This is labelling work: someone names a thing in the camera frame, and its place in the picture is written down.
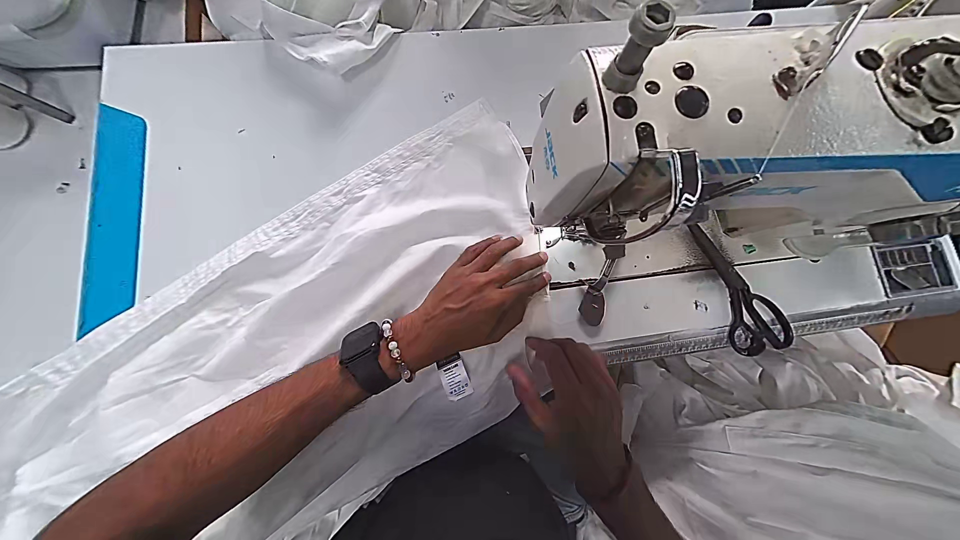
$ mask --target jack logo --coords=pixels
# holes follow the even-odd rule
[[[553,178],[557,178],[557,159],[553,156],[553,139],[550,138],[550,132],[543,130],[546,133],[546,146],[543,147],[543,164],[546,165],[546,170],[553,173]]]

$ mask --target care label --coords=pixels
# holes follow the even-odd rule
[[[467,366],[464,365],[460,353],[437,362],[437,372],[440,373],[440,382],[444,384],[444,391],[451,402],[473,393],[470,377],[467,376]]]

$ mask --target hand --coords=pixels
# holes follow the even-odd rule
[[[527,416],[572,467],[577,491],[588,503],[607,496],[629,474],[620,430],[623,405],[607,362],[572,339],[527,338],[546,365],[554,400],[546,404],[527,372],[507,366],[516,398]]]
[[[512,282],[547,260],[541,252],[501,261],[520,243],[514,236],[492,236],[468,247],[423,304],[397,321],[397,341],[412,370],[496,343],[523,320],[531,295],[550,283],[550,275]]]

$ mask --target blue stripe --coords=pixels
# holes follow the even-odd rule
[[[738,158],[736,160],[736,166],[740,167],[740,172],[744,172],[744,173],[756,172],[756,169],[754,168],[754,161],[749,158]]]
[[[135,302],[146,148],[143,118],[100,105],[78,339]]]
[[[700,164],[704,166],[708,174],[720,174],[720,169],[717,168],[717,164],[713,160],[700,160]]]
[[[733,164],[733,160],[717,160],[720,163],[720,166],[723,167],[723,172],[727,174],[737,174],[740,171],[736,170],[736,165]]]
[[[770,158],[764,173],[896,170],[927,202],[960,198],[960,154]]]

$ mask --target scissors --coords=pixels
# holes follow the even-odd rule
[[[750,290],[750,286],[743,279],[743,276],[720,253],[720,250],[717,249],[699,225],[693,224],[687,227],[693,234],[693,241],[697,243],[700,251],[707,256],[707,260],[720,275],[720,279],[723,280],[730,293],[732,320],[730,329],[727,331],[730,346],[744,356],[757,356],[767,348],[764,340],[769,342],[774,349],[786,349],[793,345],[793,327],[790,326],[790,321],[786,319],[783,311],[769,298],[760,296]],[[774,320],[777,321],[777,326],[780,327],[783,334],[783,339],[777,336],[777,333],[767,324],[766,318],[757,311],[754,305],[756,302],[760,302],[773,314]],[[744,319],[744,310],[747,311],[750,319],[754,322],[752,326]]]

